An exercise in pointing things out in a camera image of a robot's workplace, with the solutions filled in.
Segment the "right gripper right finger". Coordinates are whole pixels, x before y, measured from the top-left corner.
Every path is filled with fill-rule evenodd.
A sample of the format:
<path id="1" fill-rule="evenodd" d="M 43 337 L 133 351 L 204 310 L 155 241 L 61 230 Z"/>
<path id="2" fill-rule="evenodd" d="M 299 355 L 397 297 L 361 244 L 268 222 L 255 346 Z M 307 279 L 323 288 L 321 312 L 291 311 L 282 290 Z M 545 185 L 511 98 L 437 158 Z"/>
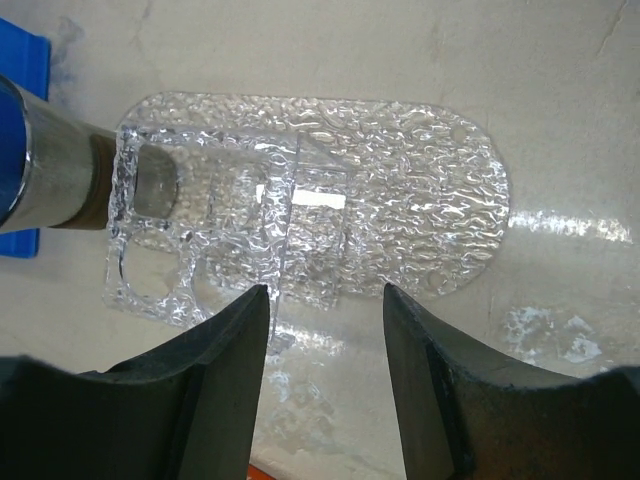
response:
<path id="1" fill-rule="evenodd" d="M 387 285 L 383 326 L 410 479 L 635 479 L 639 370 L 572 378 L 505 355 Z"/>

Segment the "dark smoked plastic cup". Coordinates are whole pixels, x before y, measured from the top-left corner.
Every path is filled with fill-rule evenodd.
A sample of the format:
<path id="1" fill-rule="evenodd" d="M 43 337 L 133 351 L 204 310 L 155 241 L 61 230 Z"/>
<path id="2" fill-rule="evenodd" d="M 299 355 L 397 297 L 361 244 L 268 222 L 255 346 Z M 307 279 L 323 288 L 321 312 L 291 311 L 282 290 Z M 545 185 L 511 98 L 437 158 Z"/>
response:
<path id="1" fill-rule="evenodd" d="M 1 212 L 4 233 L 35 228 L 102 230 L 108 221 L 116 134 L 76 120 L 2 78 L 26 127 L 15 199 Z"/>

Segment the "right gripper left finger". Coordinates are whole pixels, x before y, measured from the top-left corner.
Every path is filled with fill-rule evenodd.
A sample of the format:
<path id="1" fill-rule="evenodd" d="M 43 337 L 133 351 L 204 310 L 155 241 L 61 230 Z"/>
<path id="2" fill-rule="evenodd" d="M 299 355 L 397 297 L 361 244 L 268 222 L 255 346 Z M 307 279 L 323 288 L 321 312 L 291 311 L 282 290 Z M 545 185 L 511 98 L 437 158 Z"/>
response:
<path id="1" fill-rule="evenodd" d="M 1 361 L 5 479 L 243 479 L 270 331 L 256 285 L 104 372 Z"/>

